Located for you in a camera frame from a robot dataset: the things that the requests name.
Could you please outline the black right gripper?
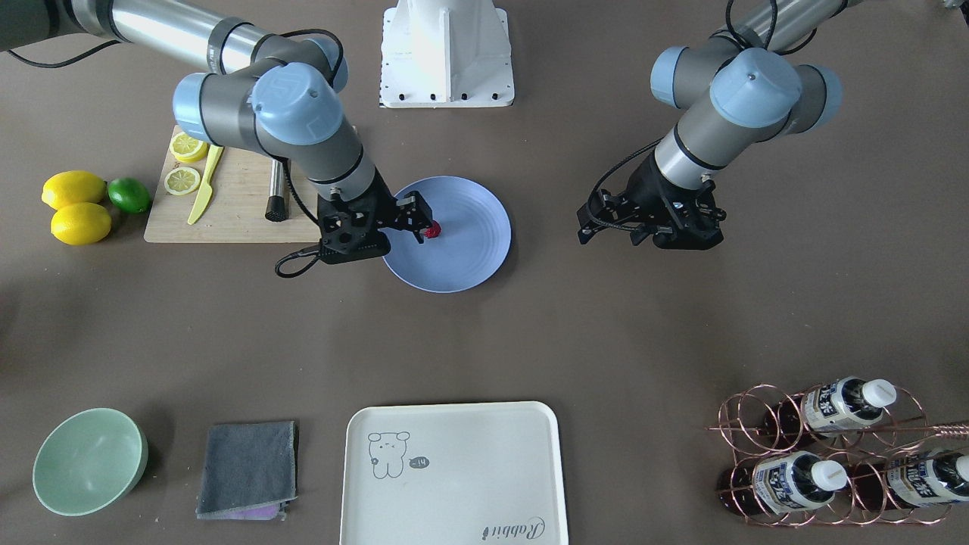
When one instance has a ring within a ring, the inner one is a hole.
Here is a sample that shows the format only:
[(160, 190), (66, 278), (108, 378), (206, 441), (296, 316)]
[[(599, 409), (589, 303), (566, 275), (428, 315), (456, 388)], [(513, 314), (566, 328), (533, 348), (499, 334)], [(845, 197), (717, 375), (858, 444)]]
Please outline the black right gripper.
[(425, 242), (425, 232), (434, 227), (432, 208), (419, 191), (402, 197), (391, 195), (378, 170), (364, 176), (369, 182), (359, 197), (345, 200), (345, 191), (326, 184), (317, 199), (319, 258), (324, 263), (349, 263), (382, 257), (391, 250), (383, 229), (412, 232), (416, 242)]

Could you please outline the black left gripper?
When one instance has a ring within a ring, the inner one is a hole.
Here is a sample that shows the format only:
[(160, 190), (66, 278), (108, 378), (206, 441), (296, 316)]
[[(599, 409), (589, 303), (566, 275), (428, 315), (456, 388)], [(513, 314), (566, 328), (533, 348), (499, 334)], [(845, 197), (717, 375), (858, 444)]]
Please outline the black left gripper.
[(668, 251), (707, 251), (724, 236), (720, 229), (726, 213), (715, 204), (712, 180), (699, 189), (685, 189), (661, 175), (653, 152), (629, 176), (626, 189), (612, 195), (602, 184), (627, 162), (641, 155), (636, 151), (621, 160), (595, 184), (577, 210), (579, 244), (588, 244), (597, 232), (629, 232), (633, 245), (645, 239)]

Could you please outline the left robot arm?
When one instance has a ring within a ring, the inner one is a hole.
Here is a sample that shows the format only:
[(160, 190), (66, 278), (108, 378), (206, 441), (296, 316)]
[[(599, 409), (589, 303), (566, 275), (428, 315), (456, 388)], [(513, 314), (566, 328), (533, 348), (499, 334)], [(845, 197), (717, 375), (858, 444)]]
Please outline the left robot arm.
[(699, 48), (672, 46), (650, 72), (656, 100), (682, 111), (667, 135), (630, 154), (641, 158), (625, 188), (595, 182), (577, 210), (581, 244), (598, 232), (627, 232), (667, 251), (708, 251), (723, 241), (715, 176), (750, 145), (803, 134), (832, 120), (843, 103), (836, 73), (788, 56), (852, 1), (765, 1), (723, 25)]

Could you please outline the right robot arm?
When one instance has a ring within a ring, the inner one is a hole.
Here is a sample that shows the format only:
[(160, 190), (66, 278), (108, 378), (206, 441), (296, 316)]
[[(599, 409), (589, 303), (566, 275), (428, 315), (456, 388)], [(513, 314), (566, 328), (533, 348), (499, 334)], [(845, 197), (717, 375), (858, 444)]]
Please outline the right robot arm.
[(348, 263), (391, 249), (385, 230), (422, 244), (438, 225), (416, 191), (391, 195), (337, 94), (341, 42), (291, 40), (182, 1), (4, 1), (4, 51), (86, 33), (149, 46), (198, 67), (174, 90), (188, 135), (298, 167), (317, 189), (316, 244), (298, 257)]

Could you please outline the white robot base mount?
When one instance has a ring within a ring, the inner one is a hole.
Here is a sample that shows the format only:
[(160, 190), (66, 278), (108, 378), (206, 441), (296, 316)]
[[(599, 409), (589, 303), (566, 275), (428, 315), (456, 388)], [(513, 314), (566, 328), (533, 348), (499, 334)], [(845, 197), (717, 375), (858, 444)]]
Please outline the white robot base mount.
[(515, 101), (508, 14), (491, 1), (399, 1), (384, 11), (381, 52), (381, 107)]

